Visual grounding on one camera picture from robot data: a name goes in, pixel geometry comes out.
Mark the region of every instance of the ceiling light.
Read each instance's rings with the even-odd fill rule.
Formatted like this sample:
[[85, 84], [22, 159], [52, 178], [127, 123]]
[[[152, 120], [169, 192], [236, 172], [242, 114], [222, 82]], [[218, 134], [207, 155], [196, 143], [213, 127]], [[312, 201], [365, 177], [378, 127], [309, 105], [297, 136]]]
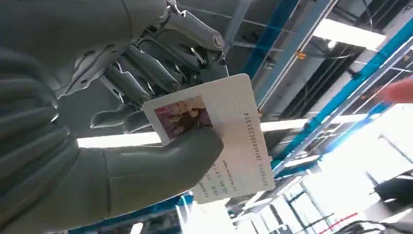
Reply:
[[[333, 119], [332, 123], [338, 124], [338, 123], [356, 122], [366, 117], [367, 117], [367, 114], [338, 116], [335, 119]], [[294, 120], [266, 122], [266, 123], [261, 123], [261, 130], [263, 132], [268, 132], [268, 131], [286, 130], [286, 129], [292, 129], [292, 128], [302, 128], [304, 127], [307, 121], [308, 119], [303, 118], [303, 119], [294, 119]], [[156, 143], [161, 143], [161, 139], [159, 138], [156, 132], [148, 132], [148, 133], [134, 133], [134, 134], [126, 134], [126, 135], [78, 138], [77, 142], [79, 144], [79, 147], [82, 147], [82, 148], [112, 148], [112, 147], [127, 147], [127, 146], [156, 144]]]
[[137, 223], [132, 226], [130, 234], [140, 234], [143, 228], [143, 223]]
[[396, 201], [396, 200], [397, 200], [396, 198], [389, 198], [385, 200], [384, 203], [389, 203], [389, 202]]
[[249, 208], [252, 208], [252, 207], [255, 207], [255, 206], [259, 206], [259, 205], [263, 205], [263, 204], [269, 203], [269, 202], [271, 202], [271, 201], [272, 201], [272, 197], [268, 197], [268, 198], [263, 199], [263, 200], [261, 200], [261, 201], [257, 201], [257, 202], [251, 203], [251, 204], [249, 204], [249, 205], [245, 205], [245, 206], [243, 207], [243, 210], [246, 211], [246, 210], [248, 210]]
[[310, 156], [310, 157], [305, 157], [305, 158], [301, 158], [301, 159], [292, 160], [292, 161], [287, 162], [285, 164], [285, 167], [292, 167], [292, 166], [297, 166], [297, 165], [302, 164], [302, 163], [315, 161], [319, 157], [320, 157], [320, 155], [314, 155], [314, 156]]
[[376, 50], [386, 40], [385, 35], [356, 28], [331, 19], [323, 19], [313, 35], [331, 41], [340, 41], [346, 44], [365, 47], [369, 50]]
[[134, 133], [114, 136], [97, 136], [88, 138], [78, 138], [79, 147], [83, 148], [111, 148], [127, 147], [160, 143], [156, 132]]
[[335, 41], [335, 40], [331, 40], [331, 41], [327, 44], [328, 48], [330, 48], [330, 49], [333, 49], [334, 46], [336, 46], [336, 45], [337, 45], [337, 41]]
[[413, 180], [412, 176], [408, 176], [408, 175], [398, 175], [396, 176], [397, 179], [410, 179]]
[[276, 131], [291, 128], [302, 128], [308, 119], [294, 119], [294, 120], [284, 120], [275, 122], [261, 123], [261, 130], [263, 132]]

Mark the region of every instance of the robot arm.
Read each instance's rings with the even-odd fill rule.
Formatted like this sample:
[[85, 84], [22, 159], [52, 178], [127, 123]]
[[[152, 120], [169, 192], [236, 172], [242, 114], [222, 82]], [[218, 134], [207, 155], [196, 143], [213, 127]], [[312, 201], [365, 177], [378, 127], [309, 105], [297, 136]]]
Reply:
[[[165, 22], [166, 9], [164, 0], [0, 2], [1, 233], [56, 232], [139, 210], [209, 170], [223, 148], [210, 129], [164, 148], [80, 149], [57, 118], [56, 97], [107, 74], [133, 38]], [[115, 84], [135, 108], [144, 100], [127, 90], [133, 80]]]
[[148, 27], [99, 79], [122, 104], [116, 111], [94, 115], [92, 128], [123, 124], [125, 133], [150, 126], [140, 111], [152, 98], [228, 76], [222, 36], [176, 3]]

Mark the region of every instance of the gray surface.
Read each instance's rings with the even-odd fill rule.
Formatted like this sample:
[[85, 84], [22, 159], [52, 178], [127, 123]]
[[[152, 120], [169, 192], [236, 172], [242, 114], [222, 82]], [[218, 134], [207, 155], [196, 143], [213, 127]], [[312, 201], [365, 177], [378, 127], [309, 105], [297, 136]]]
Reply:
[[223, 149], [212, 129], [165, 147], [79, 149], [36, 76], [46, 73], [0, 50], [1, 233], [57, 232], [142, 209], [195, 186]]

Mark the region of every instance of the id card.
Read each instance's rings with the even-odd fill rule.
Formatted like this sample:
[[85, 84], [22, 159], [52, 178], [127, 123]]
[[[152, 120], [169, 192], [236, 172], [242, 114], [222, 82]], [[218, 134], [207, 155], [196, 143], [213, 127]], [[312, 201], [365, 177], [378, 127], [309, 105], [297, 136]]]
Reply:
[[143, 110], [163, 145], [196, 128], [212, 128], [220, 136], [221, 155], [192, 189], [199, 203], [275, 187], [248, 75], [159, 97], [145, 102]]

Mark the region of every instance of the pipe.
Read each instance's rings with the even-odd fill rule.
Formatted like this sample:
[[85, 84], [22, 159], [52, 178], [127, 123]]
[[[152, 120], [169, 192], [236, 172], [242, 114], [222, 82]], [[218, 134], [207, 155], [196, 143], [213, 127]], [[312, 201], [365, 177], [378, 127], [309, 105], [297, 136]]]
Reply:
[[[244, 42], [244, 41], [234, 41], [233, 45], [235, 46], [240, 46], [240, 47], [244, 47], [244, 48], [256, 48], [258, 47], [256, 44], [253, 43], [248, 43], [248, 42]], [[284, 52], [283, 49], [280, 48], [270, 48], [271, 51], [275, 51], [275, 52]], [[359, 60], [355, 60], [355, 63], [360, 63], [360, 64], [364, 64], [366, 65], [367, 62], [363, 62], [363, 61], [359, 61]], [[407, 73], [413, 73], [413, 70], [409, 70], [406, 68], [400, 68], [400, 67], [392, 67], [390, 68], [392, 70], [396, 70], [396, 71], [401, 71], [401, 72], [407, 72]]]
[[[411, 65], [413, 65], [413, 61], [410, 62], [410, 63], [406, 66], [406, 68], [409, 68]], [[352, 114], [354, 115], [354, 114], [356, 114], [358, 111], [360, 111], [367, 103], [369, 103], [371, 100], [373, 100], [373, 99], [376, 97], [376, 95], [379, 94], [387, 85], [389, 85], [390, 83], [392, 83], [396, 78], [398, 78], [401, 74], [403, 74], [403, 72], [408, 72], [409, 70], [407, 70], [407, 69], [400, 69], [399, 71], [400, 71], [400, 72], [397, 73], [397, 75], [395, 75], [393, 78], [391, 78], [385, 85], [383, 85], [382, 87], [380, 87], [380, 89], [379, 89], [377, 92], [375, 92], [371, 97], [369, 97], [369, 99], [367, 99], [363, 104], [361, 104]], [[339, 124], [336, 128], [334, 128], [334, 129], [331, 131], [330, 135], [328, 135], [327, 137], [336, 136], [336, 134], [334, 134], [334, 132], [336, 132], [341, 126], [343, 126], [343, 124]], [[349, 133], [348, 133], [348, 132], [344, 132], [344, 133], [341, 133], [340, 135], [344, 135], [344, 134], [348, 135]], [[326, 139], [320, 141], [316, 146], [313, 147], [312, 150], [309, 151], [309, 153], [311, 153], [314, 149], [318, 148], [318, 147], [319, 147], [323, 142], [325, 142], [325, 141], [326, 141]], [[329, 151], [331, 151], [331, 150], [333, 149], [333, 146], [331, 146], [331, 144], [328, 146]]]
[[[201, 12], [201, 13], [205, 13], [205, 14], [209, 14], [209, 15], [213, 15], [213, 16], [219, 16], [219, 17], [222, 17], [222, 18], [232, 19], [232, 16], [228, 16], [228, 15], [225, 15], [225, 14], [216, 13], [216, 12], [212, 12], [212, 11], [207, 11], [207, 10], [203, 10], [203, 9], [198, 9], [198, 8], [195, 8], [195, 7], [192, 7], [192, 6], [180, 6], [180, 8], [184, 8], [184, 9], [187, 9], [189, 11], [197, 11], [197, 12]], [[270, 28], [270, 29], [275, 30], [275, 31], [286, 32], [286, 33], [296, 33], [294, 31], [285, 30], [282, 27], [281, 28], [274, 27], [274, 26], [271, 26], [271, 25], [268, 25], [268, 24], [258, 23], [258, 22], [252, 21], [252, 20], [243, 19], [242, 22], [250, 23], [250, 24], [253, 24], [253, 25], [262, 26], [262, 27], [266, 27], [266, 28]]]
[[249, 5], [252, 0], [240, 0], [240, 3], [235, 9], [234, 14], [232, 15], [231, 22], [229, 23], [228, 28], [225, 33], [225, 45], [224, 45], [224, 55], [226, 55], [234, 43], [235, 36], [238, 33], [238, 30], [243, 22], [246, 12], [248, 11]]
[[148, 218], [159, 216], [159, 212], [172, 211], [173, 209], [175, 209], [176, 204], [178, 203], [180, 198], [180, 196], [176, 196], [129, 214], [121, 215], [115, 218], [105, 219], [99, 223], [69, 230], [68, 234], [83, 234], [96, 230], [108, 229], [121, 223], [136, 223], [138, 221], [144, 221]]

